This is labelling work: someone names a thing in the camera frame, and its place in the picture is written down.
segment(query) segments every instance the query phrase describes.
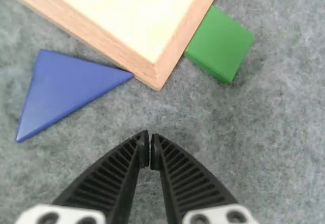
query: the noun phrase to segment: felt surface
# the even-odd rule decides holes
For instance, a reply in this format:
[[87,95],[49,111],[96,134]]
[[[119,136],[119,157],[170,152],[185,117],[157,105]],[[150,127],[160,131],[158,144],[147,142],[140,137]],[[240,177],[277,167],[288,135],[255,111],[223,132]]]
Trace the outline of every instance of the felt surface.
[[[322,223],[325,2],[217,0],[255,36],[232,84],[182,59],[160,92],[136,79],[15,143],[41,48],[107,63],[15,0],[0,0],[0,223],[49,203],[142,129],[192,153],[260,223]],[[159,173],[140,173],[130,223],[166,223]]]

